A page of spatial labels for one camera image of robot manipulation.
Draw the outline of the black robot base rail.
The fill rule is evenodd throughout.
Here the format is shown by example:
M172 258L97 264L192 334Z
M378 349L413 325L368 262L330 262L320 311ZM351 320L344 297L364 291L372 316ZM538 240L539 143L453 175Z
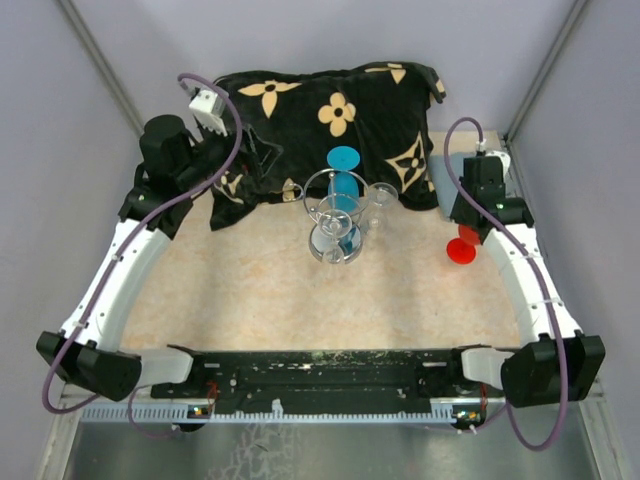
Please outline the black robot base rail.
M497 397L462 375L457 349L195 351L182 383L152 387L155 399L210 399L219 414L422 414L436 399L472 404Z

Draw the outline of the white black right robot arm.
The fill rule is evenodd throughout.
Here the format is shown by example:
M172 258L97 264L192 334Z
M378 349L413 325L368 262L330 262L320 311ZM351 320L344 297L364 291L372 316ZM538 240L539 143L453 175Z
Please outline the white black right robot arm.
M449 166L456 197L449 217L462 240L475 235L495 262L516 317L520 348L462 349L446 372L448 387L470 395L481 383L504 392L515 408L585 399L605 358L597 335L586 335L568 312L546 268L525 200L506 194L503 155L462 159Z

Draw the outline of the clear wine glass front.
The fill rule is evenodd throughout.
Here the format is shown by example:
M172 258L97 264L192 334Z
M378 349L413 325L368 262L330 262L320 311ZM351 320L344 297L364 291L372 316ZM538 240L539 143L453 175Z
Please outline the clear wine glass front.
M329 246L323 252L322 261L330 265L344 262L344 252L339 245L352 228L351 217L339 209L330 209L321 214L317 227L319 231L330 239Z

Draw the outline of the red plastic wine glass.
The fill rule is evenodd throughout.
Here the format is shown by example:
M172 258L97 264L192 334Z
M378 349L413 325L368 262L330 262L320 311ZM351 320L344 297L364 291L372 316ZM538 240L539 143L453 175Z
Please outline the red plastic wine glass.
M448 242L446 253L454 263L468 265L475 260L480 244L479 234L473 228L459 225L458 236Z

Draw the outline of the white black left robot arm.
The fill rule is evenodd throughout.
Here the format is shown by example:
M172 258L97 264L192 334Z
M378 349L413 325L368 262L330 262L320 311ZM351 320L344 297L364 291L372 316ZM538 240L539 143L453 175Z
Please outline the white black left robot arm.
M42 403L55 378L90 392L90 398L121 401L140 388L173 384L184 395L201 394L208 373L193 352L176 346L127 353L121 341L130 312L155 262L175 239L198 195L221 184L259 177L281 149L252 125L221 133L202 125L196 141L171 114L147 121L139 138L143 161L118 212L114 235L88 290L59 330L44 331L36 350L49 366Z

